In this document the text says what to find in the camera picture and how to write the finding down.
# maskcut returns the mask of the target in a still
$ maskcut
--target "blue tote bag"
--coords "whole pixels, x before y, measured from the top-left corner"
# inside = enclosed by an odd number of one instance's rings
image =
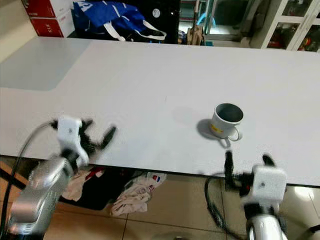
[[[76,28],[103,34],[102,27],[113,38],[126,41],[117,30],[129,30],[147,39],[163,41],[164,31],[156,29],[139,12],[137,7],[114,1],[77,1],[73,3],[74,25]],[[144,30],[152,30],[155,35],[145,35]]]

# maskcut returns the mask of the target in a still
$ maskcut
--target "beige floor tile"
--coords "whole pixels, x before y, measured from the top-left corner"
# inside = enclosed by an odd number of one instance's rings
[[[220,232],[128,220],[123,240],[226,240],[226,235]]]
[[[316,210],[316,213],[318,214],[318,217],[320,219],[320,188],[311,188],[309,194],[313,202],[313,206]]]
[[[312,188],[289,186],[280,205],[280,214],[285,218],[287,234],[290,240],[308,239],[305,231],[320,223],[316,210],[308,195]],[[222,187],[225,220],[230,229],[246,234],[246,217],[237,192],[226,192]]]
[[[0,201],[3,201],[5,198],[5,193],[7,189],[8,182],[2,178],[0,178]],[[12,203],[21,193],[21,190],[14,185],[11,187],[10,195],[9,195],[9,203]]]
[[[239,193],[235,191],[225,191],[224,181],[221,185],[225,221],[232,231],[240,235],[245,235],[247,219]]]
[[[311,239],[306,230],[320,224],[319,216],[310,198],[312,191],[312,188],[289,186],[284,195],[280,214],[286,220],[287,235],[290,240]]]
[[[241,237],[243,240],[246,240],[246,239],[247,239],[247,236],[246,236],[246,235],[239,235],[239,237]],[[237,240],[237,239],[234,238],[233,236],[227,235],[227,236],[226,236],[226,240]]]
[[[0,168],[5,170],[7,173],[11,174],[11,167],[6,165],[3,161],[0,161]],[[16,174],[16,179],[26,184],[28,181],[21,175]],[[0,177],[0,201],[3,201],[5,198],[5,192],[7,189],[8,182]],[[14,185],[11,187],[10,195],[9,195],[9,203],[12,203],[19,195],[21,190]]]
[[[122,240],[125,223],[123,219],[56,212],[44,240]]]
[[[69,212],[69,213],[77,213],[77,214],[86,214],[86,215],[95,215],[95,216],[104,216],[104,217],[111,217],[110,216],[110,208],[111,204],[108,204],[102,210],[92,210],[80,206],[74,206],[71,204],[67,204],[64,202],[58,202],[55,211],[56,212]],[[127,219],[128,214],[123,214],[121,216],[117,216],[117,219]]]
[[[11,174],[12,168],[9,167],[5,162],[0,161],[0,168],[6,171],[8,174]],[[18,179],[19,181],[23,182],[24,184],[27,184],[28,180],[25,179],[23,176],[20,174],[16,173],[15,178]]]
[[[315,234],[310,236],[308,240],[320,240],[320,232],[316,232]]]
[[[168,175],[153,193],[147,212],[130,213],[128,219],[200,230],[221,231],[211,219],[204,195],[206,179]],[[209,186],[210,196],[223,209],[220,181]]]

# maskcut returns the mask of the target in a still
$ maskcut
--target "wall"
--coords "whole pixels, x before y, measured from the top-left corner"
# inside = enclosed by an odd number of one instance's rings
[[[36,35],[20,0],[0,0],[0,63]]]

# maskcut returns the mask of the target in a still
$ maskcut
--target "mug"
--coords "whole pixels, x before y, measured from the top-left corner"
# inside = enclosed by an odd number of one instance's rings
[[[211,132],[222,139],[238,141],[242,138],[242,133],[236,128],[239,125],[244,113],[231,103],[222,103],[215,107],[213,117],[209,122]]]

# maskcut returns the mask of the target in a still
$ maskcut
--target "glass cabinet door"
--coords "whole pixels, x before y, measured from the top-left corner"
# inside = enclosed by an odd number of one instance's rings
[[[303,27],[301,36],[292,50],[320,53],[320,3]]]
[[[283,16],[304,17],[313,0],[288,0]]]
[[[208,39],[235,40],[239,38],[241,28],[245,22],[255,0],[209,0],[207,24],[204,32]]]
[[[267,48],[287,49],[298,27],[299,23],[279,22],[273,32]]]
[[[298,51],[318,52],[320,48],[320,25],[312,25]]]

